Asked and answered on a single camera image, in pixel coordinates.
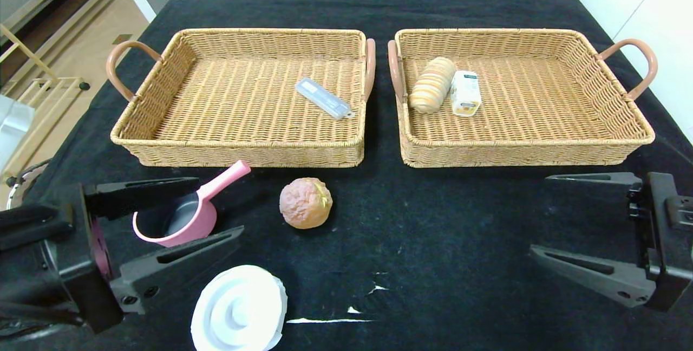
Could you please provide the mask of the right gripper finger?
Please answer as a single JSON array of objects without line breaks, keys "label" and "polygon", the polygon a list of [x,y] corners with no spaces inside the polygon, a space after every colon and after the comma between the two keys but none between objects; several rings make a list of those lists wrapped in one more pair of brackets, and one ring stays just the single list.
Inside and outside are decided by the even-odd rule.
[{"label": "right gripper finger", "polygon": [[574,183],[589,183],[591,185],[621,186],[627,191],[640,191],[643,181],[631,172],[580,173],[565,175],[550,175],[545,180],[573,181]]},{"label": "right gripper finger", "polygon": [[635,264],[534,244],[529,255],[545,269],[629,308],[646,304],[656,291],[656,282]]}]

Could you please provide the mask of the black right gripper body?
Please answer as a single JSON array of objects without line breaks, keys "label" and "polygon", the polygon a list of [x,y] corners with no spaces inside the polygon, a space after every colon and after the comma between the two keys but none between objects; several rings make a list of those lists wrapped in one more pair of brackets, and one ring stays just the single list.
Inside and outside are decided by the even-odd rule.
[{"label": "black right gripper body", "polygon": [[655,282],[649,309],[670,311],[691,286],[691,210],[691,196],[679,194],[668,173],[648,173],[633,194],[638,265]]}]

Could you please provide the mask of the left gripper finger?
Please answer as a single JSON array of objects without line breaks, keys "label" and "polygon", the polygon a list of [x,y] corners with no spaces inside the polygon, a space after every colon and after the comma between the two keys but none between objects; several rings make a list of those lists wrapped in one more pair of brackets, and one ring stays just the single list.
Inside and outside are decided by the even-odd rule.
[{"label": "left gripper finger", "polygon": [[143,315],[183,292],[238,250],[244,230],[237,226],[122,264],[119,277],[110,283],[121,310]]},{"label": "left gripper finger", "polygon": [[198,188],[199,178],[182,177],[84,185],[83,195],[90,215],[113,220],[139,210],[171,203]]}]

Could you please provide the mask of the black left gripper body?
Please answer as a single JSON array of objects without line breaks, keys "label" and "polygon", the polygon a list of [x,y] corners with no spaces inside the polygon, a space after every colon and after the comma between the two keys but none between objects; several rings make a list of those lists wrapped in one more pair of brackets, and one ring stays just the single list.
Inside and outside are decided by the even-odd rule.
[{"label": "black left gripper body", "polygon": [[40,303],[59,312],[72,313],[98,334],[123,320],[123,311],[110,287],[113,280],[106,239],[99,216],[89,208],[94,185],[70,185],[58,192],[59,216],[71,230],[40,243],[45,291]]}]

